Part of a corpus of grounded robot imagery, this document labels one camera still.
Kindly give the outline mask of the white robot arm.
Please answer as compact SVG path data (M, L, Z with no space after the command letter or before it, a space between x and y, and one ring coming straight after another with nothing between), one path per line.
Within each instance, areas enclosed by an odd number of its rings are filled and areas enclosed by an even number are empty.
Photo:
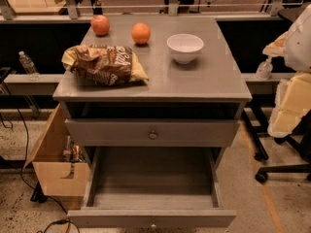
M275 108L269 119L268 134L283 138L291 134L311 111L311 5L304 8L289 30L267 45L267 56L282 56L295 70L289 80L277 85Z

